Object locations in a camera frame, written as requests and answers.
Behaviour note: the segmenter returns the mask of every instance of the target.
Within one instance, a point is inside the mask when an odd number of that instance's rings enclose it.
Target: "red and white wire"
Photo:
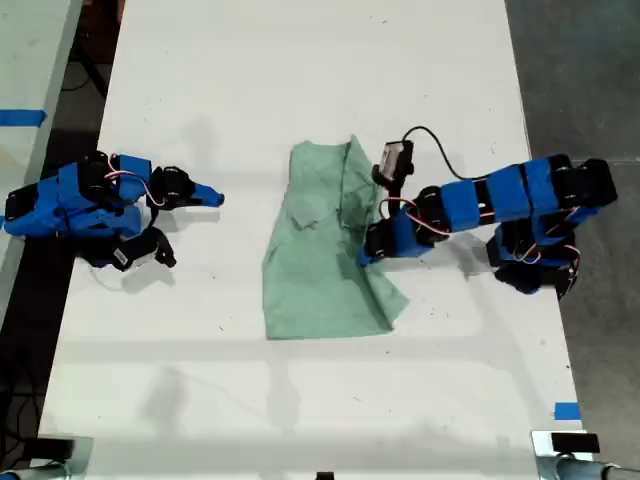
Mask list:
[[[157,202],[155,198],[153,198],[153,195],[151,194],[151,190],[149,189],[149,184],[147,184],[147,182],[145,181],[144,178],[142,178],[140,175],[130,172],[129,170],[116,170],[115,168],[113,168],[113,165],[111,164],[111,159],[114,156],[112,155],[111,157],[109,157],[107,159],[107,164],[109,165],[109,170],[111,170],[111,172],[107,173],[104,178],[106,178],[107,180],[115,180],[116,178],[122,176],[122,175],[131,175],[135,178],[137,178],[142,185],[144,186],[145,191],[147,192],[147,196],[149,197],[149,199],[151,200],[151,202],[157,206],[157,207],[161,207],[164,205],[164,200],[162,201],[162,203]]]
[[[412,207],[414,207],[417,211],[418,211],[418,217],[415,217],[413,215],[411,215],[408,211],[405,212],[405,214],[407,215],[407,217],[409,217],[411,220],[413,220],[414,222],[416,222],[418,225],[425,227],[428,230],[431,230],[434,233],[437,233],[438,235],[444,235],[446,237],[451,235],[451,232],[448,232],[446,230],[441,230],[437,227],[434,227],[433,225],[429,225],[428,223],[426,223],[425,221],[423,221],[419,215],[420,215],[420,211],[418,210],[418,206],[415,204],[415,202],[412,202],[411,200],[407,200],[405,198],[401,198],[401,197],[387,197],[384,198],[382,200],[380,200],[380,203],[378,204],[378,213],[380,213],[380,216],[382,218],[385,218],[384,214],[382,213],[382,205],[391,201],[396,201],[396,202],[404,202],[404,203],[408,203],[409,205],[411,205]]]
[[[551,232],[553,232],[556,228],[558,228],[560,225],[562,225],[564,222],[566,222],[567,220],[569,220],[569,218],[571,218],[571,216],[576,213],[578,211],[580,207],[574,207],[571,209],[571,212],[569,212],[569,215],[567,215],[564,220],[562,220],[560,223],[558,223],[557,225],[554,225],[553,227],[551,227],[549,230],[546,231],[545,235],[549,235]],[[531,245],[529,247],[529,250],[527,250],[520,258],[516,257],[516,253],[512,252],[511,256],[514,258],[514,260],[516,262],[523,262],[526,263],[527,265],[533,265],[534,263],[537,263],[538,260],[540,260],[540,258],[542,257],[541,253],[538,252],[538,257],[531,261],[531,262],[527,262],[526,258],[529,256],[529,254],[533,251],[534,248],[536,248],[538,246],[538,244],[536,242],[533,242],[533,245]],[[578,255],[580,255],[580,250],[578,250],[575,247],[571,247],[570,245],[565,245],[565,247],[567,248],[573,248],[576,252],[578,252]]]

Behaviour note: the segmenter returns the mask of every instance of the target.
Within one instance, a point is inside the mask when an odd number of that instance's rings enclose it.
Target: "blue tape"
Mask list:
[[[580,420],[580,405],[577,402],[556,402],[553,416],[556,420]]]
[[[440,188],[440,195],[452,231],[461,232],[480,225],[478,197],[471,180],[447,183]]]
[[[44,110],[0,110],[0,127],[39,127],[46,118]]]

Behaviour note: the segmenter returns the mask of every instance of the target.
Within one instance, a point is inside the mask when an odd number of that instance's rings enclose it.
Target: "white table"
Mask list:
[[[44,110],[40,128],[0,127],[0,199],[40,178],[82,0],[0,0],[0,109]],[[0,326],[24,242],[0,233]]]
[[[416,124],[463,174],[528,158],[502,1],[129,0],[99,146],[227,202],[162,219],[173,270],[76,263],[41,434],[94,438],[89,478],[535,478],[530,431],[580,428],[553,418],[576,395],[555,293],[476,259],[492,228],[388,263],[393,334],[265,340],[291,147],[355,133],[377,162]],[[452,180],[415,140],[410,198]]]

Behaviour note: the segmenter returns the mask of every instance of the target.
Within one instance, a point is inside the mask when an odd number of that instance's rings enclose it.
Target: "green towel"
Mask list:
[[[358,337],[389,332],[407,299],[378,265],[357,262],[377,215],[371,163],[355,137],[304,142],[291,152],[289,187],[262,263],[271,339]]]

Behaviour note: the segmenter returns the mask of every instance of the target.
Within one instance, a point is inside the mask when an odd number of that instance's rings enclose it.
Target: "folded cloth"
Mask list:
[[[377,214],[378,187],[356,137],[304,142],[291,152],[289,186],[262,263],[270,339],[389,332],[407,299],[358,249]]]

